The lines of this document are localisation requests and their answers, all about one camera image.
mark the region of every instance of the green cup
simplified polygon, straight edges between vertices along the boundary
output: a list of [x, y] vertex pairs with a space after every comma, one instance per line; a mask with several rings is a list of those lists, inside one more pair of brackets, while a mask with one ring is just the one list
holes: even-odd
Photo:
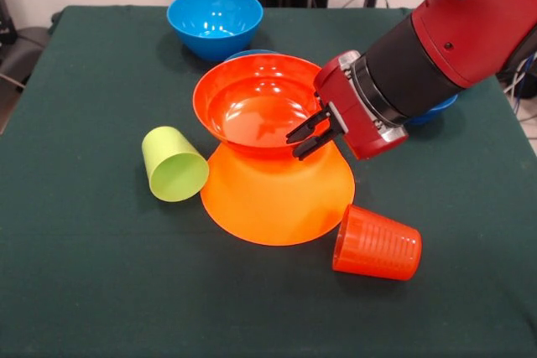
[[181, 201], [198, 193], [209, 164], [177, 129], [156, 127], [142, 141], [149, 188], [163, 201]]

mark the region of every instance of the blue object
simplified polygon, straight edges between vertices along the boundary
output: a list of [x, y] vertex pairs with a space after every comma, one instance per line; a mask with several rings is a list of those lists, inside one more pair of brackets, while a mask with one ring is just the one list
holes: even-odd
[[432, 109], [429, 109], [429, 111], [424, 113], [423, 115], [420, 115], [418, 117], [413, 117], [408, 122], [406, 122], [406, 124], [418, 126], [418, 125], [423, 125], [424, 123], [427, 123], [428, 121], [430, 121], [431, 119], [439, 115], [441, 112], [446, 110], [448, 107], [453, 105], [453, 103], [456, 101], [457, 98], [458, 98], [458, 95], [454, 95], [453, 97], [448, 98], [441, 104], [435, 106]]
[[168, 22], [192, 52], [222, 61], [246, 48], [255, 35], [263, 6], [258, 0], [174, 0]]
[[232, 54], [229, 58], [227, 58], [225, 61], [240, 58], [241, 56], [246, 56], [248, 54], [277, 54], [275, 50], [268, 50], [268, 49], [249, 49], [249, 50], [243, 50], [241, 52], [237, 52], [236, 54]]

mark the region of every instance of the red robot arm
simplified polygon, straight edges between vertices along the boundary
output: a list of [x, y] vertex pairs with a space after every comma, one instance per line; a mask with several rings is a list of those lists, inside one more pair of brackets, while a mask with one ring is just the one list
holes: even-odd
[[[403, 123], [537, 50], [537, 0], [424, 0], [360, 55], [331, 60], [315, 79], [321, 111], [288, 135], [305, 158], [342, 134], [357, 158], [403, 142]], [[312, 128], [331, 127], [319, 137]]]

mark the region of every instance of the orange cup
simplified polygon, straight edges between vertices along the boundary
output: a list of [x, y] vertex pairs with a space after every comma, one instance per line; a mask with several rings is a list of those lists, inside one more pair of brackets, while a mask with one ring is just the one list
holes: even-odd
[[338, 272], [409, 280], [421, 257], [421, 235], [397, 221], [349, 205], [337, 234], [332, 268]]

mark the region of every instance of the orange bowl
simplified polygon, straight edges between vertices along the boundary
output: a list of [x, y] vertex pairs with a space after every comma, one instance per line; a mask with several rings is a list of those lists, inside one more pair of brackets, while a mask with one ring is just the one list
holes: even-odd
[[[255, 155], [290, 154], [285, 135], [320, 107], [313, 80], [321, 68], [286, 54], [253, 54], [208, 71], [194, 89], [200, 122], [228, 146]], [[319, 125], [316, 133], [327, 125]]]

